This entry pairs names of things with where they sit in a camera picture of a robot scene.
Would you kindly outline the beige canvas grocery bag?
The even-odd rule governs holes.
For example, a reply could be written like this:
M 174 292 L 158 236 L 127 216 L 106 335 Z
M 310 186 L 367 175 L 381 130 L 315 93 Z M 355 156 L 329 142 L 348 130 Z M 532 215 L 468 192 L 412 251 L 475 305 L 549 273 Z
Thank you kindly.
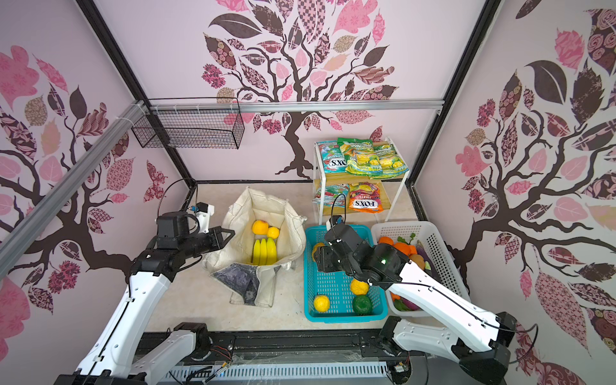
M 222 227 L 235 232 L 202 266 L 231 290 L 235 305 L 271 307 L 279 270 L 294 268 L 306 247 L 306 217 L 282 198 L 247 188 L 229 207 Z

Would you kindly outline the yellow red peach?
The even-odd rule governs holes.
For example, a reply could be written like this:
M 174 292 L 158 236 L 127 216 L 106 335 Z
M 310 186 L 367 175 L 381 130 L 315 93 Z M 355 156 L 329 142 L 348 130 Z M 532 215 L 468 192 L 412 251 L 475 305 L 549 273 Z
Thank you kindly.
M 265 221 L 256 220 L 251 227 L 252 233 L 257 236 L 266 236 L 269 232 L 269 224 Z

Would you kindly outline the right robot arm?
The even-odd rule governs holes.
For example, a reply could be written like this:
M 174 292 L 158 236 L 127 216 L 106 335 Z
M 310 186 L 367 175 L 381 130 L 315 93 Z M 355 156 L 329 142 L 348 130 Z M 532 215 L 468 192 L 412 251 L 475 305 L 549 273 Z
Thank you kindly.
M 370 245 L 349 225 L 337 224 L 314 247 L 322 273 L 343 272 L 361 282 L 399 295 L 434 319 L 441 328 L 422 327 L 399 318 L 388 319 L 383 348 L 423 351 L 449 359 L 474 380 L 502 384 L 509 369 L 509 345 L 517 321 L 507 312 L 494 314 L 460 297 L 403 252 L 388 244 Z

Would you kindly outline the orange fruit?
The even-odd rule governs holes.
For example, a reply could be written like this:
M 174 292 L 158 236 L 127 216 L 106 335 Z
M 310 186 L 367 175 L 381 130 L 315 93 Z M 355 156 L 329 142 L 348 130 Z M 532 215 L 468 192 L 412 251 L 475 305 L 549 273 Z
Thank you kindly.
M 280 235 L 280 229 L 274 226 L 269 227 L 266 236 L 269 238 L 272 238 L 274 240 L 277 240 L 279 238 Z

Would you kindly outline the yellow banana bunch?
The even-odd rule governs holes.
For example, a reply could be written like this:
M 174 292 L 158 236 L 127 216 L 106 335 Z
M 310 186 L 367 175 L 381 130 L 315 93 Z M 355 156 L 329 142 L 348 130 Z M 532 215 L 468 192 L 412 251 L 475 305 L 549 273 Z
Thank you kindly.
M 270 266 L 278 261 L 278 249 L 276 240 L 272 238 L 256 239 L 253 243 L 251 258 L 255 266 Z

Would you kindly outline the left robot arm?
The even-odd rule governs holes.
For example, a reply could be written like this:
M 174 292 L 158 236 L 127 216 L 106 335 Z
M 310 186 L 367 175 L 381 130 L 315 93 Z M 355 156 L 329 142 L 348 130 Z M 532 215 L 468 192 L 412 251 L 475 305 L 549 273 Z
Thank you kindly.
M 198 203 L 157 218 L 157 235 L 133 262 L 127 289 L 101 336 L 73 373 L 58 376 L 57 384 L 157 384 L 185 357 L 210 352 L 207 326 L 189 322 L 135 358 L 153 311 L 175 277 L 189 268 L 187 260 L 222 250 L 233 238 L 230 229 L 210 227 L 213 213 L 212 205 Z

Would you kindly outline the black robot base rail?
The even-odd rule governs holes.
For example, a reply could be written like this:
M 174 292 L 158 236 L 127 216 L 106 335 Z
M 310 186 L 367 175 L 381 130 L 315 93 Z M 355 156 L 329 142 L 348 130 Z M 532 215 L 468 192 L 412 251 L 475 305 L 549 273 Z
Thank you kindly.
M 280 380 L 378 377 L 394 384 L 428 383 L 428 366 L 437 355 L 449 359 L 482 384 L 502 384 L 510 353 L 491 342 L 473 351 L 445 328 L 413 326 L 397 317 L 380 329 L 211 331 L 203 323 L 183 322 L 171 332 L 145 332 L 131 343 L 103 340 L 95 365 L 80 364 L 84 384 L 179 384 L 226 380 Z

